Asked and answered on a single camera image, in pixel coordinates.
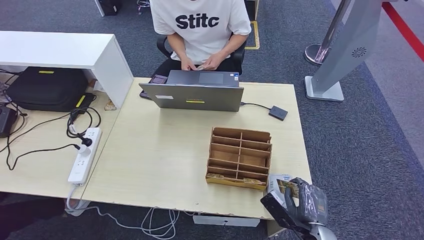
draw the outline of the white t-shirt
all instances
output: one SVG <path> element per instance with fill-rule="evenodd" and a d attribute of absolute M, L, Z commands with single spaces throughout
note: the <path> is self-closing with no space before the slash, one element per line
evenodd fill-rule
<path fill-rule="evenodd" d="M 243 0 L 150 0 L 154 30 L 178 33 L 195 65 L 222 50 L 231 36 L 248 35 L 251 23 Z M 174 52 L 171 56 L 180 60 Z"/>

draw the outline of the stanchion base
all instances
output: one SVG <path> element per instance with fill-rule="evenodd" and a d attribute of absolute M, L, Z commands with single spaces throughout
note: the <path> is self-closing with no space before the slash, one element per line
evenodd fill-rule
<path fill-rule="evenodd" d="M 321 44 L 309 45 L 306 47 L 305 52 L 303 54 L 305 59 L 313 65 L 321 66 L 324 60 L 326 59 L 326 57 L 329 55 L 329 52 L 331 51 L 331 47 L 329 47 L 324 59 L 322 61 L 316 61 L 315 57 L 317 56 L 318 51 L 320 50 L 320 47 L 321 47 Z"/>
<path fill-rule="evenodd" d="M 322 94 L 315 94 L 312 89 L 312 76 L 305 76 L 306 97 L 308 99 L 342 102 L 345 100 L 340 83 L 336 82 Z"/>

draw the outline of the laptop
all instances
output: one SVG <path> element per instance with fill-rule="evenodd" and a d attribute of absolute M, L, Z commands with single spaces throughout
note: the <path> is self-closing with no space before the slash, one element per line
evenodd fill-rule
<path fill-rule="evenodd" d="M 189 74 L 177 73 L 177 77 L 172 77 L 172 72 L 166 84 L 138 84 L 160 108 L 239 111 L 244 89 L 238 86 L 239 81 L 234 80 L 234 76 L 232 81 L 237 82 L 236 86 L 224 85 L 226 77 L 231 73 L 180 71 Z"/>

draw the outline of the hand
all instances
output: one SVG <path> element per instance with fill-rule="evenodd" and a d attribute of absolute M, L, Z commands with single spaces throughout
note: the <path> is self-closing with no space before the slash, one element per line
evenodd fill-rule
<path fill-rule="evenodd" d="M 215 71 L 226 57 L 226 55 L 220 52 L 210 55 L 210 57 L 203 63 L 204 70 Z"/>
<path fill-rule="evenodd" d="M 193 61 L 190 58 L 184 57 L 184 58 L 181 58 L 181 70 L 184 70 L 184 71 L 196 70 L 196 66 L 193 64 Z"/>

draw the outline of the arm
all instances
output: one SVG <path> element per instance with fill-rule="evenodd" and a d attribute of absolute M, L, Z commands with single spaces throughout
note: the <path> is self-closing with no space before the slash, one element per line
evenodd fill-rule
<path fill-rule="evenodd" d="M 193 61 L 187 57 L 184 39 L 178 33 L 174 32 L 173 34 L 168 35 L 168 43 L 181 60 L 181 70 L 189 71 L 196 69 Z"/>
<path fill-rule="evenodd" d="M 240 46 L 246 42 L 249 35 L 239 35 L 234 34 L 229 38 L 228 43 L 225 45 L 225 47 L 219 51 L 218 53 L 224 56 L 224 59 L 232 54 L 235 50 L 240 48 Z"/>
<path fill-rule="evenodd" d="M 184 44 L 183 38 L 178 35 L 178 33 L 176 33 L 174 29 L 169 26 L 159 15 L 158 9 L 160 8 L 160 6 L 157 4 L 159 4 L 159 2 L 153 0 L 150 1 L 150 10 L 151 16 L 153 18 L 153 26 L 155 32 L 161 35 L 167 35 L 169 45 L 181 60 L 182 70 L 196 69 L 192 60 L 186 55 L 186 46 Z"/>
<path fill-rule="evenodd" d="M 224 59 L 237 50 L 248 39 L 252 31 L 251 22 L 243 0 L 231 0 L 231 13 L 228 21 L 228 28 L 233 35 L 229 38 L 225 47 L 212 54 L 203 64 L 205 70 L 216 70 Z"/>
<path fill-rule="evenodd" d="M 178 55 L 179 59 L 187 58 L 184 39 L 178 33 L 174 32 L 173 34 L 168 35 L 168 42 L 172 50 Z"/>

